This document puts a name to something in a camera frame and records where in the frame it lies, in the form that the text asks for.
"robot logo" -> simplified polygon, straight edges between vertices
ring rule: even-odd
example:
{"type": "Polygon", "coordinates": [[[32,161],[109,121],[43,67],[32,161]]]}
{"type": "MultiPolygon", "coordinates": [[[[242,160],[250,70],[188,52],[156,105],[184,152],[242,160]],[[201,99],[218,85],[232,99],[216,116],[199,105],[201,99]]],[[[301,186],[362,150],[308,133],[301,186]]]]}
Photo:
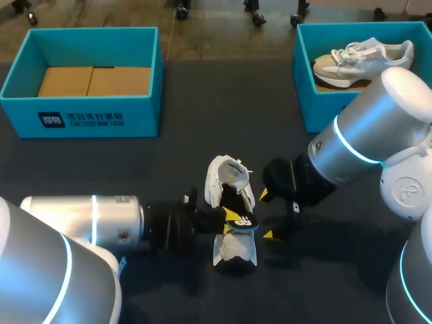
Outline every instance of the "robot logo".
{"type": "Polygon", "coordinates": [[[407,188],[402,188],[400,191],[400,200],[405,201],[411,197],[411,194],[416,194],[419,188],[415,184],[409,185],[407,188]]]}
{"type": "Polygon", "coordinates": [[[405,207],[419,207],[423,205],[425,190],[413,178],[400,178],[392,186],[394,199],[405,207]]]}

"screw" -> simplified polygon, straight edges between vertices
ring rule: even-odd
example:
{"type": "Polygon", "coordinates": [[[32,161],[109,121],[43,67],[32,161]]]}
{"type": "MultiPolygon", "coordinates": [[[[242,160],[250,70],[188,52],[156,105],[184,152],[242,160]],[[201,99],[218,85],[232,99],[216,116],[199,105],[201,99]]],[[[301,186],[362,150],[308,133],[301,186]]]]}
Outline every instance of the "screw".
{"type": "Polygon", "coordinates": [[[315,150],[319,151],[323,147],[323,143],[321,141],[315,143],[315,150]]]}
{"type": "Polygon", "coordinates": [[[129,233],[128,232],[122,232],[119,234],[119,239],[121,241],[126,241],[129,238],[129,233]]]}

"shoelace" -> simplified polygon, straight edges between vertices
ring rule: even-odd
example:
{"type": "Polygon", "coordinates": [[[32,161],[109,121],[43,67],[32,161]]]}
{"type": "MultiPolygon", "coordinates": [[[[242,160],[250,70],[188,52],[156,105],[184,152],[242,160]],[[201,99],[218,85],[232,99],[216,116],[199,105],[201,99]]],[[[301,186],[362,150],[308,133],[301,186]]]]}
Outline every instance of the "shoelace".
{"type": "Polygon", "coordinates": [[[338,65],[341,64],[342,62],[347,62],[353,59],[355,60],[365,59],[360,52],[353,49],[353,47],[356,46],[357,44],[359,44],[359,42],[350,43],[346,46],[345,49],[339,49],[339,50],[332,49],[331,56],[333,56],[333,58],[335,59],[338,65]]]}

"box logo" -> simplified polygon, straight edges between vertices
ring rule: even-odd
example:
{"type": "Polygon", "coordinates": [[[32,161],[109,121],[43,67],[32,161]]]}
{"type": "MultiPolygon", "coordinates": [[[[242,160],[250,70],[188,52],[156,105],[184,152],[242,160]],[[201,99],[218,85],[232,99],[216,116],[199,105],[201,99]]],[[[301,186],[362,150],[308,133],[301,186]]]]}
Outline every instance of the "box logo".
{"type": "Polygon", "coordinates": [[[65,123],[60,113],[38,113],[38,115],[45,128],[65,128],[65,123]]]}

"concrete floor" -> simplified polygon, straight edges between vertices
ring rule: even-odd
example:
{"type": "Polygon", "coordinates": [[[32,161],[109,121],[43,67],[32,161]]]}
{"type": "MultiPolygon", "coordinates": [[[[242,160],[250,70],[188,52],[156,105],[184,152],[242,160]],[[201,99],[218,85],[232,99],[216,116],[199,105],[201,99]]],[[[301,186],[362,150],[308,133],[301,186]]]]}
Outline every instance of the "concrete floor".
{"type": "MultiPolygon", "coordinates": [[[[0,0],[0,62],[13,61],[30,28],[11,0],[0,0]]],[[[167,59],[250,59],[287,57],[295,32],[293,1],[261,0],[267,23],[253,26],[243,0],[192,0],[189,19],[175,19],[171,0],[30,0],[37,28],[157,26],[167,59]]],[[[311,5],[306,22],[370,21],[372,13],[311,5]]]]}

